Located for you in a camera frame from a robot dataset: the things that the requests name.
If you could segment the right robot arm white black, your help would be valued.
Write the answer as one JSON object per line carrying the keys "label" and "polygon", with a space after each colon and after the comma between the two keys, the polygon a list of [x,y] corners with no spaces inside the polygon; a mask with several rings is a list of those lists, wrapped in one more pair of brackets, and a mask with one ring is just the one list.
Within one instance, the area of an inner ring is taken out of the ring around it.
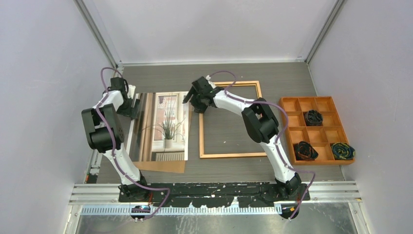
{"label": "right robot arm white black", "polygon": [[279,122],[270,103],[264,98],[256,100],[240,97],[200,77],[192,82],[183,103],[189,102],[195,112],[203,114],[208,107],[224,109],[242,117],[248,136],[259,144],[274,170],[277,194],[291,200],[298,192],[301,179],[288,160],[281,144]]}

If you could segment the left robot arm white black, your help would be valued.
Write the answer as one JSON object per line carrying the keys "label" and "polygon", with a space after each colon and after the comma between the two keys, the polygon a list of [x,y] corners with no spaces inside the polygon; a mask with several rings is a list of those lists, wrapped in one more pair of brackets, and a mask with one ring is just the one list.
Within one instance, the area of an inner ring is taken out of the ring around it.
{"label": "left robot arm white black", "polygon": [[129,86],[124,78],[115,77],[110,82],[98,104],[81,112],[86,139],[90,148],[102,153],[115,168],[121,179],[118,187],[121,195],[143,202],[150,190],[126,150],[118,117],[136,119],[139,102],[128,96]]}

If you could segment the orange wooden picture frame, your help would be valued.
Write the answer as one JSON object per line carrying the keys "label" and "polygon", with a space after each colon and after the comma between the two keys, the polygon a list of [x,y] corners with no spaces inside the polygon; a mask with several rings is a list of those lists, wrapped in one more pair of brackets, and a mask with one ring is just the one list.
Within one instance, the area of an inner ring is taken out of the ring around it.
{"label": "orange wooden picture frame", "polygon": [[[262,97],[261,86],[258,80],[253,81],[238,81],[234,84],[235,87],[253,86],[256,90],[256,96]],[[245,158],[245,157],[264,157],[266,153],[233,153],[233,154],[205,154],[204,146],[204,114],[199,114],[199,158],[200,159],[216,159],[216,158]]]}

